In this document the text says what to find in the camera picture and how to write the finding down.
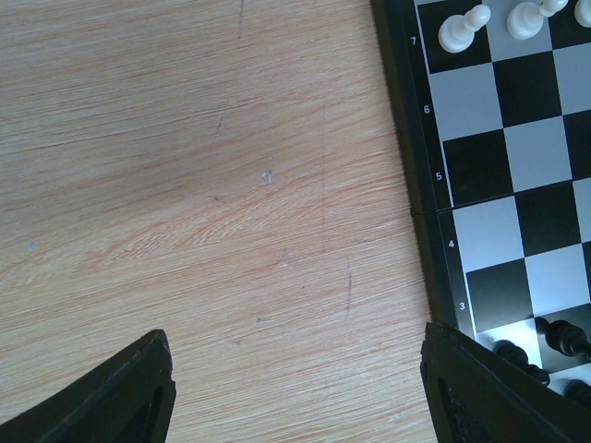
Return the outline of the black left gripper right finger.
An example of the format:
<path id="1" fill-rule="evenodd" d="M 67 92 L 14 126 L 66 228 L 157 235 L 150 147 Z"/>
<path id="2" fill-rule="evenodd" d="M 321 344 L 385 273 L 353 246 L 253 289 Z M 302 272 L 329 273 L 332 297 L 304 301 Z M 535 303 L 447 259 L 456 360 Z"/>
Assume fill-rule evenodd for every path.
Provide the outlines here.
<path id="1" fill-rule="evenodd" d="M 440 442 L 587 442 L 590 410 L 447 325 L 428 323 L 420 373 Z"/>

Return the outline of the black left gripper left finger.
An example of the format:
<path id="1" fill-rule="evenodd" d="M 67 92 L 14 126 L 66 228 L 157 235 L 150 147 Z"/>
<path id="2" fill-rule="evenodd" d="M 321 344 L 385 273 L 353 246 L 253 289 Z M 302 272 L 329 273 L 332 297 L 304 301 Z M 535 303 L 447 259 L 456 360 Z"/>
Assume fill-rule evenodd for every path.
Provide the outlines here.
<path id="1" fill-rule="evenodd" d="M 164 442 L 175 405 L 167 336 L 153 329 L 1 424 L 3 442 Z"/>

